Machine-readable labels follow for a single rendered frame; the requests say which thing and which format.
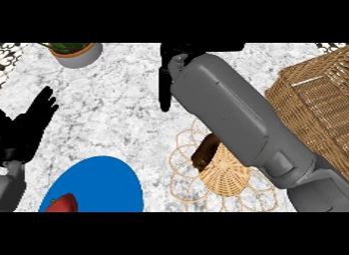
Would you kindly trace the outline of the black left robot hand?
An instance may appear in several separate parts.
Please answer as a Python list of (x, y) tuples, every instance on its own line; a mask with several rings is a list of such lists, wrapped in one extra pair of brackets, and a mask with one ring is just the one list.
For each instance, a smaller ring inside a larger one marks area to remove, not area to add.
[(53, 89), (46, 87), (27, 113), (15, 120), (0, 109), (0, 167), (6, 167), (13, 160), (22, 163), (33, 160), (58, 108)]

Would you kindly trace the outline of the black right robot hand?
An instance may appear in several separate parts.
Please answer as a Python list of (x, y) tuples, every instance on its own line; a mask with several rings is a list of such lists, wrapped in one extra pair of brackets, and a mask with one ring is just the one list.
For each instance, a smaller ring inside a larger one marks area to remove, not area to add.
[(174, 56), (180, 54), (188, 54), (188, 58), (183, 63), (188, 64), (191, 60), (201, 56), (207, 52), (235, 52), (241, 51), (244, 48), (244, 43), (163, 43), (161, 44), (161, 58), (163, 65), (160, 67), (160, 103), (161, 110), (167, 112), (172, 107), (172, 84), (173, 77), (170, 74), (170, 60)]

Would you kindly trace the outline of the brown sweet potato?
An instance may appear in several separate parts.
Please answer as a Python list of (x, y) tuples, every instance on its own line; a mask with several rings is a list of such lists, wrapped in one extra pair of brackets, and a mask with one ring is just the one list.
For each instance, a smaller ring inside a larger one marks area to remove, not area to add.
[(198, 171), (204, 171), (206, 167), (208, 166), (217, 151), (219, 144), (220, 144), (219, 136), (210, 133), (206, 136), (191, 156), (192, 166), (198, 169)]

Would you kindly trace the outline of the brown wicker basket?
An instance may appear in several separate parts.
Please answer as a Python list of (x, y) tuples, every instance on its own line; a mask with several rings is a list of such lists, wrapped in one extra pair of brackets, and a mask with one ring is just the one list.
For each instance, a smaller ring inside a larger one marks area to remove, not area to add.
[(284, 68), (265, 97), (284, 125), (349, 180), (349, 46)]

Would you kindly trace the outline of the round woven wicker placemat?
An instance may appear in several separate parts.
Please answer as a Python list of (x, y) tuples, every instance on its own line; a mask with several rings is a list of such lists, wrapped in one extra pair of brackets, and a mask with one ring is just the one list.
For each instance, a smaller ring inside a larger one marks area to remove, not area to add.
[(174, 137), (169, 158), (173, 170), (172, 196), (185, 212), (274, 212), (276, 188), (260, 171), (245, 167), (223, 144), (204, 170), (194, 167), (191, 156), (210, 134), (200, 120)]

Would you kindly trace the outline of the grey potted plant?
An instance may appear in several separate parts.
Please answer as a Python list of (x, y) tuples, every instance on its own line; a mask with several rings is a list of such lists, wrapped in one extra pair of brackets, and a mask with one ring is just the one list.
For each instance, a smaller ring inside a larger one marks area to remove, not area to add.
[(41, 43), (61, 65), (80, 69), (92, 65), (103, 52), (102, 43)]

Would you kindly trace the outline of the blue round plate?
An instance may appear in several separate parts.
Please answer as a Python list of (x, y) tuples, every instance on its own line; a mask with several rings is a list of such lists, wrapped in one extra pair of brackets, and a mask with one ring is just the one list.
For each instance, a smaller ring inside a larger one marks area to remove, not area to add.
[(145, 208), (138, 175), (111, 156), (93, 156), (68, 168), (47, 191), (40, 212), (67, 193), (77, 198), (78, 212), (142, 212)]

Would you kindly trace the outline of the red bell pepper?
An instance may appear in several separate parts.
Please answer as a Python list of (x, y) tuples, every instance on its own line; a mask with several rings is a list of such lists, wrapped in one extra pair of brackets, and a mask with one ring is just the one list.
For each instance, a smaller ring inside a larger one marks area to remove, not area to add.
[(72, 193), (67, 193), (58, 199), (53, 199), (46, 209), (47, 212), (77, 212), (78, 203)]

